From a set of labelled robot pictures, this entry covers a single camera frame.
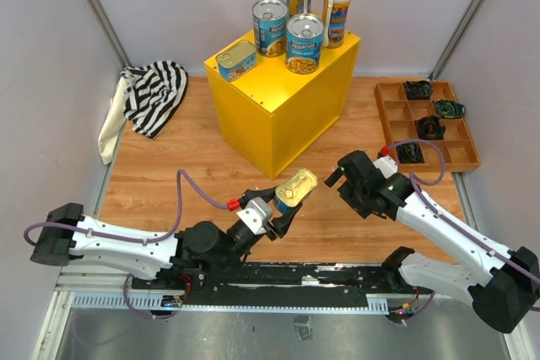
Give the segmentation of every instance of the black cable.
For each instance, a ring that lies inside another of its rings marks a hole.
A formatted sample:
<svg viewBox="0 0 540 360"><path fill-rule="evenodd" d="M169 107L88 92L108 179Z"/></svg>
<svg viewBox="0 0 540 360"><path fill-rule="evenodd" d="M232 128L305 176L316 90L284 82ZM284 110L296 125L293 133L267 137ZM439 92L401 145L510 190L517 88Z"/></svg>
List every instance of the black cable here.
<svg viewBox="0 0 540 360"><path fill-rule="evenodd" d="M465 115L465 106L454 100L435 101L435 113L440 118L462 118Z"/></svg>
<svg viewBox="0 0 540 360"><path fill-rule="evenodd" d="M405 82L403 87L408 100L429 100L433 94L433 86L427 80Z"/></svg>
<svg viewBox="0 0 540 360"><path fill-rule="evenodd" d="M399 162L402 164L422 164L424 162L422 149L416 142L404 143L396 150Z"/></svg>
<svg viewBox="0 0 540 360"><path fill-rule="evenodd" d="M437 116L421 118L416 122L416 129L418 138L427 140L442 139L446 131L446 127L440 124Z"/></svg>

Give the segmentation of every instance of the striped fabric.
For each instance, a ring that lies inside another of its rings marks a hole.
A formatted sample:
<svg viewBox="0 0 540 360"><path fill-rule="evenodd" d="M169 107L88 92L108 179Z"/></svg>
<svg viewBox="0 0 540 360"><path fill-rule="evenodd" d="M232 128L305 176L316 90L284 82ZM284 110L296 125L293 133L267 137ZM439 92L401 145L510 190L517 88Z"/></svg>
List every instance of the striped fabric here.
<svg viewBox="0 0 540 360"><path fill-rule="evenodd" d="M127 67L121 75L127 81L124 115L135 132L156 138L184 99L187 72L176 62L158 61Z"/></svg>

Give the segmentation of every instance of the yellow cabinet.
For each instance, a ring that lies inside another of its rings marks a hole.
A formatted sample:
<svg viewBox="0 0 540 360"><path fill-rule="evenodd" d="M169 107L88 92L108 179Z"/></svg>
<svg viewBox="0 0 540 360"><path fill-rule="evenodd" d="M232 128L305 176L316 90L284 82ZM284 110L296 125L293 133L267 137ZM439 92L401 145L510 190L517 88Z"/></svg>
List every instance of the yellow cabinet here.
<svg viewBox="0 0 540 360"><path fill-rule="evenodd" d="M253 31L239 40L254 42ZM211 56L204 66L224 140L274 179L341 115L359 46L347 33L342 46L322 50L320 66L307 75L288 70L285 54L257 54L257 65L233 82Z"/></svg>

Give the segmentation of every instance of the metal floor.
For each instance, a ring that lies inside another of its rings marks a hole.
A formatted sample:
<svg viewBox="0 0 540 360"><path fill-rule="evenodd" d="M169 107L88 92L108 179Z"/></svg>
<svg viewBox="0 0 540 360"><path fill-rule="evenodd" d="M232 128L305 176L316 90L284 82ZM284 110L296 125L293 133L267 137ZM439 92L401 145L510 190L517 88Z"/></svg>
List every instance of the metal floor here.
<svg viewBox="0 0 540 360"><path fill-rule="evenodd" d="M81 340L73 339L73 320ZM501 334L465 305L435 301L409 327L381 315L316 314L311 339L301 340L292 314L184 312L145 320L122 309L73 310L57 360L507 360Z"/></svg>

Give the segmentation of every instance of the wooden tabletop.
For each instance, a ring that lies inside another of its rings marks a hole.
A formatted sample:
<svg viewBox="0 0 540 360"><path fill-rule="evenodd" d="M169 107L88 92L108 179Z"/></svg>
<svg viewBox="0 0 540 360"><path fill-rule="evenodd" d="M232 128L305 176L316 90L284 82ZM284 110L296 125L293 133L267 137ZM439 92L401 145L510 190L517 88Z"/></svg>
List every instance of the wooden tabletop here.
<svg viewBox="0 0 540 360"><path fill-rule="evenodd" d="M100 219L131 228L169 230L176 218L178 169L186 170L214 200L225 203L246 189L278 185L305 167L319 178L318 187L305 201L289 233L273 242L262 239L249 260L382 262L397 247L407 246L436 260L454 261L400 223L375 216L361 218L339 198L336 186L328 189L323 184L338 159L355 149L365 150L375 159L385 142L375 85L402 80L406 78L353 78L342 117L271 181L220 136L206 78L189 78L184 101L155 140L133 132L127 124ZM462 219L450 174L428 192ZM182 195L181 228L210 220L226 230L237 219L232 212L210 206L186 181L182 182Z"/></svg>

